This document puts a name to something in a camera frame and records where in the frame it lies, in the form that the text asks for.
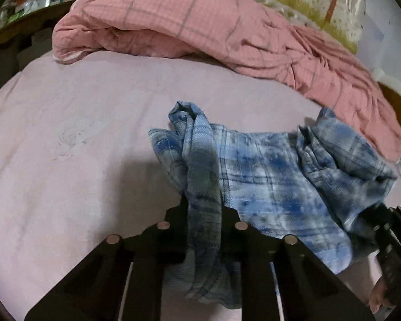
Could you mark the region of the right hand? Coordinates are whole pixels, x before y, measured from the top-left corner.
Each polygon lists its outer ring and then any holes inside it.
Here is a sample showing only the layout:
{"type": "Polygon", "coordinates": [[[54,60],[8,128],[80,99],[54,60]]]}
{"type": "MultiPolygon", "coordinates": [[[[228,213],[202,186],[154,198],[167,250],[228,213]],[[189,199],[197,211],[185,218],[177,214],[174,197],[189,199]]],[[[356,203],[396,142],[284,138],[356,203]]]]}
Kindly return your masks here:
{"type": "Polygon", "coordinates": [[[381,307],[386,307],[388,309],[395,308],[395,306],[386,298],[387,290],[388,286],[384,276],[382,275],[375,283],[368,300],[368,305],[373,315],[377,314],[381,307]]]}

